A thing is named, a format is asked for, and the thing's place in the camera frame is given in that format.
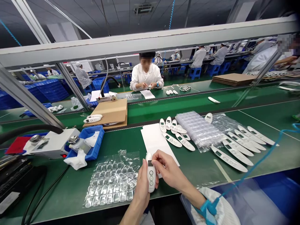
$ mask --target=stack of cardboard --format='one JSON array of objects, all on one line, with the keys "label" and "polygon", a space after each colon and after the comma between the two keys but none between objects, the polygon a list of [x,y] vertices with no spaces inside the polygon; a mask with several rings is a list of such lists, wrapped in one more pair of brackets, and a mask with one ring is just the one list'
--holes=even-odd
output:
[{"label": "stack of cardboard", "polygon": [[220,76],[214,76],[213,82],[227,84],[230,86],[244,86],[250,84],[257,76],[251,76],[246,74],[230,73]]}]

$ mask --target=white metal beam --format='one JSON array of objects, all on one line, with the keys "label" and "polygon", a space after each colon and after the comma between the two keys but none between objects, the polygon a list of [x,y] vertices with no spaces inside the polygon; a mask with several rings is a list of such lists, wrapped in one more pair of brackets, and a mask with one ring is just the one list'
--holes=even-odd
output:
[{"label": "white metal beam", "polygon": [[35,63],[55,63],[129,55],[145,51],[194,47],[211,43],[295,33],[300,31],[295,17],[129,34],[44,45],[5,48],[0,62],[5,67]]}]

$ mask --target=black hose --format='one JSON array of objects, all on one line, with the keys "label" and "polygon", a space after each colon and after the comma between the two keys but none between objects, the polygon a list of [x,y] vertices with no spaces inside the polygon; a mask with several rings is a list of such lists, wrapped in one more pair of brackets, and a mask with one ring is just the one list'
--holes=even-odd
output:
[{"label": "black hose", "polygon": [[16,137],[20,134],[29,132],[29,131],[36,131],[36,130],[49,130],[53,131],[57,134],[61,134],[63,130],[59,127],[53,126],[53,125],[48,125],[48,124],[37,124],[37,125],[29,125],[29,126],[24,126],[20,127],[17,129],[14,129],[12,131],[0,134],[0,145],[6,142],[7,140]]}]

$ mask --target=person's right hand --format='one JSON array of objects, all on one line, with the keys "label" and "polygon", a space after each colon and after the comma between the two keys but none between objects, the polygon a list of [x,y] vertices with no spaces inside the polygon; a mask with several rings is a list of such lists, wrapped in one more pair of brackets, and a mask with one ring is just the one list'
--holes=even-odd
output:
[{"label": "person's right hand", "polygon": [[182,192],[190,184],[173,157],[167,153],[157,150],[152,157],[152,164],[155,166],[156,172],[161,174],[164,181],[178,191]]}]

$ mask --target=white paper sheet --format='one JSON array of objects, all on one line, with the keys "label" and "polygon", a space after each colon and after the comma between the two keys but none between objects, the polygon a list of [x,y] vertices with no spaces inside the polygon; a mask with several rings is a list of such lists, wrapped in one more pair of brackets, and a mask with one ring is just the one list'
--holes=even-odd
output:
[{"label": "white paper sheet", "polygon": [[141,93],[145,97],[145,99],[155,98],[155,96],[149,90],[143,90],[141,91]]}]

